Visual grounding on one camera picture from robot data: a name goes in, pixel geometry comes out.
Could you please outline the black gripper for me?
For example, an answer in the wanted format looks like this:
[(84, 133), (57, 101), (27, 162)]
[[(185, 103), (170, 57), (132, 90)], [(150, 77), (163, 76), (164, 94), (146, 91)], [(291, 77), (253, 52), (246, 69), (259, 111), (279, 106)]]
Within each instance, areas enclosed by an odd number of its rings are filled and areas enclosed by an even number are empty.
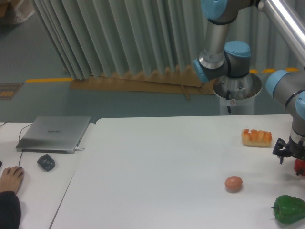
[(305, 142), (299, 140), (297, 143), (289, 138), (288, 143), (279, 138), (274, 146), (273, 155), (280, 159), (280, 164), (283, 163), (284, 158), (293, 157), (296, 159), (305, 159)]

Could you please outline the black sleeved forearm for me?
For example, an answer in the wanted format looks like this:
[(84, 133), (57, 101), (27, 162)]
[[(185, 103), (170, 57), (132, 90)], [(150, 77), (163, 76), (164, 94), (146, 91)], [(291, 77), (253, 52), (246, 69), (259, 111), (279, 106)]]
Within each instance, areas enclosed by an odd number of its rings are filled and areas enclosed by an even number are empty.
[(18, 196), (13, 191), (0, 193), (0, 228), (18, 229), (21, 220), (21, 208)]

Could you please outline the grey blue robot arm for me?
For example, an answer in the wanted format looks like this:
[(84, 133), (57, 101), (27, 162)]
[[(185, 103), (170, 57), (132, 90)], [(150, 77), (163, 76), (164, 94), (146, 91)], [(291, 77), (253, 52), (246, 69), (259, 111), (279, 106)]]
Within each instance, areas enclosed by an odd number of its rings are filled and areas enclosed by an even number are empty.
[[(194, 69), (202, 82), (222, 77), (214, 90), (226, 100), (245, 99), (254, 94), (254, 75), (250, 74), (250, 48), (240, 41), (227, 42), (230, 24), (242, 9), (255, 6), (264, 12), (293, 51), (305, 62), (305, 24), (284, 0), (203, 0), (201, 8), (208, 19), (205, 45), (194, 60)], [(305, 158), (305, 74), (276, 71), (266, 81), (266, 90), (292, 116), (288, 142), (277, 140), (273, 154), (281, 160)]]

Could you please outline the person's bare hand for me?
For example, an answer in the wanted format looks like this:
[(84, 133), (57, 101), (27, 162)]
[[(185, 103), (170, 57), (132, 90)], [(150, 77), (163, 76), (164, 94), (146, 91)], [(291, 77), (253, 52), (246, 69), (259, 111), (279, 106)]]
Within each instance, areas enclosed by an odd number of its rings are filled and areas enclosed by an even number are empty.
[(24, 178), (22, 167), (8, 167), (3, 170), (0, 177), (0, 192), (11, 191), (17, 194)]

